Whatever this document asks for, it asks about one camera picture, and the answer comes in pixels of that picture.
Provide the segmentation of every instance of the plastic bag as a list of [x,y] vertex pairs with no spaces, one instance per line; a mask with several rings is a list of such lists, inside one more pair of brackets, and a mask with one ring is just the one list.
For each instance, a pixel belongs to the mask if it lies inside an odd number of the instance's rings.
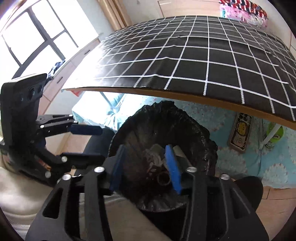
[[171,183],[159,185],[155,176],[147,175],[147,150],[154,144],[162,148],[178,145],[191,165],[214,176],[218,147],[209,137],[209,131],[173,101],[143,106],[125,121],[110,144],[108,156],[114,156],[121,144],[127,148],[120,192],[145,211],[165,212],[184,206],[187,196],[178,195]]

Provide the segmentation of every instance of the person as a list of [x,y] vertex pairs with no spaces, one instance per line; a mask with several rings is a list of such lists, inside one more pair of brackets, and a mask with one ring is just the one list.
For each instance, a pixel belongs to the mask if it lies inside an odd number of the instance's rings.
[[[114,131],[103,129],[101,136],[92,136],[84,153],[108,155],[109,145]],[[85,174],[87,170],[76,170],[74,176]],[[257,177],[245,177],[235,183],[245,194],[251,206],[256,210],[263,195],[263,186]],[[6,218],[25,239],[26,233],[37,212],[41,209],[52,188],[17,173],[9,164],[6,155],[0,155],[0,207]],[[84,199],[79,202],[80,236],[86,237],[84,229]],[[115,194],[105,198],[108,222],[113,240],[178,240],[183,226],[185,209],[165,213],[149,213],[138,210],[126,198]]]

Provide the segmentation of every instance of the blue gripper pad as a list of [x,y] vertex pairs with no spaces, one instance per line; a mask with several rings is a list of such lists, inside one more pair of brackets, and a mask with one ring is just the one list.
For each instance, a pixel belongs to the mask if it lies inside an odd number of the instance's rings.
[[165,147],[165,158],[173,188],[178,194],[180,194],[182,190],[181,171],[179,170],[178,162],[171,145]]

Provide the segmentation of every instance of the beige curtain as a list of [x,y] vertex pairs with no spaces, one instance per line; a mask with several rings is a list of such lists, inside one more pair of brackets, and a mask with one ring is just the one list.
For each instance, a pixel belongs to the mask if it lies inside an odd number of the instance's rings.
[[132,25],[122,0],[98,0],[98,2],[114,30]]

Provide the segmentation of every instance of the red black and white striped fabric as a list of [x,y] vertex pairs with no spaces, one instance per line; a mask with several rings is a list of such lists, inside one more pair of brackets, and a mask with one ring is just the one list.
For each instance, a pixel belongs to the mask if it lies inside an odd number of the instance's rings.
[[248,0],[220,0],[219,3],[237,8],[250,14],[258,15],[267,19],[267,13],[257,4]]

